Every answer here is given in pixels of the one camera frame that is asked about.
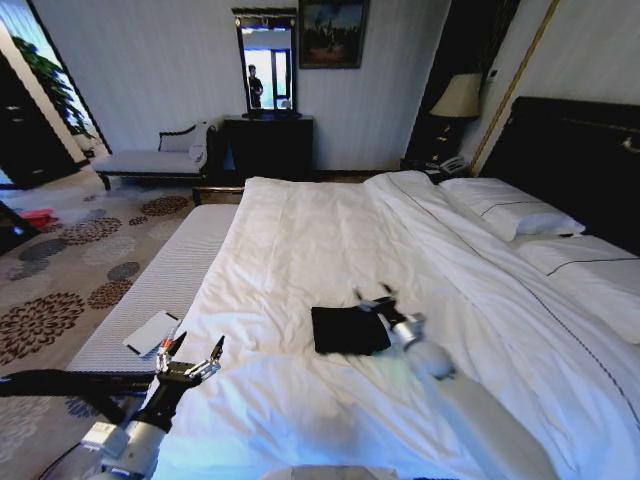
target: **white pillow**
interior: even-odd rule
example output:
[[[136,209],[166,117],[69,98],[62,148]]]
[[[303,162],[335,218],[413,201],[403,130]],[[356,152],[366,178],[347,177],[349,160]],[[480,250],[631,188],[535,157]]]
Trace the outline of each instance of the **white pillow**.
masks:
[[[196,139],[196,126],[183,132],[160,132],[159,152],[188,152]]]
[[[193,132],[193,143],[189,146],[189,158],[198,166],[207,162],[207,131],[214,128],[211,122],[196,123]]]
[[[590,235],[528,242],[517,251],[623,340],[640,343],[640,258]]]
[[[497,178],[454,178],[440,186],[507,242],[517,235],[575,234],[585,228],[566,213]]]

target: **floor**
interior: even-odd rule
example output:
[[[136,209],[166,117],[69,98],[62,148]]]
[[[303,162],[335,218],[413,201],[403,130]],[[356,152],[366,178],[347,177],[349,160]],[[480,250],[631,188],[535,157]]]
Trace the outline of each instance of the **floor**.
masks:
[[[193,208],[188,186],[112,184],[105,192],[87,167],[34,190],[0,191],[16,211],[52,208],[57,218],[0,257],[0,376],[64,369]],[[202,200],[241,197],[205,193]],[[99,418],[76,398],[0,398],[0,478],[38,478]],[[76,449],[47,478],[88,478],[95,462]]]

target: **bench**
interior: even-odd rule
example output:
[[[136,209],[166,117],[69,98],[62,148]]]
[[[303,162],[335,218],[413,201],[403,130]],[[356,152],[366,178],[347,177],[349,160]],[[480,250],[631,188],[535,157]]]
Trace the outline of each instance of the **bench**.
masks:
[[[198,128],[206,128],[198,140]],[[190,149],[197,147],[200,160],[190,156]],[[180,132],[160,132],[158,151],[122,151],[92,162],[104,188],[111,190],[109,177],[180,178],[206,181],[220,175],[224,169],[227,140],[224,132],[215,125],[193,125]]]
[[[196,207],[73,358],[68,371],[152,372],[155,353],[139,358],[122,344],[159,310],[182,319],[216,258],[237,205]]]

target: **wall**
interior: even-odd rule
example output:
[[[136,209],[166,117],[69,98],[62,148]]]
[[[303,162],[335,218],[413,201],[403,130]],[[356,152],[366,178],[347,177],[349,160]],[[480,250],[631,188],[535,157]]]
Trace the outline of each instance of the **wall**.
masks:
[[[114,151],[155,149],[158,131],[245,111],[231,7],[296,0],[34,0]],[[324,169],[397,168],[449,0],[372,1],[358,70],[301,70]]]
[[[494,62],[496,81],[485,92],[482,118],[465,136],[472,157],[528,48],[550,0],[525,0]],[[561,0],[514,94],[479,159],[484,163],[510,105],[518,96],[640,103],[640,3],[637,0]]]
[[[36,105],[42,111],[44,117],[53,128],[53,131],[58,135],[58,138],[69,152],[69,155],[71,155],[71,158],[73,158],[75,162],[84,160],[82,150],[80,150],[77,143],[69,133],[69,130],[58,115],[58,112],[56,112],[56,109],[49,100],[49,97],[47,97],[47,94],[40,86],[40,83],[38,83],[35,75],[31,72],[29,65],[22,57],[20,50],[17,49],[13,40],[11,40],[11,36],[2,22],[0,22],[0,52],[2,52],[9,61],[9,64],[15,70],[18,78],[22,81],[29,92],[29,95],[31,95]]]
[[[257,31],[242,35],[245,49],[287,49],[291,48],[291,31]]]

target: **black headboard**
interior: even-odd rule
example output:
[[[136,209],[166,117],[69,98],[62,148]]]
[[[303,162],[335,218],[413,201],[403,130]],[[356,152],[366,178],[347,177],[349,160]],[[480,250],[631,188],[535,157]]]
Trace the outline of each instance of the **black headboard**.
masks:
[[[480,176],[640,254],[640,106],[519,97]]]

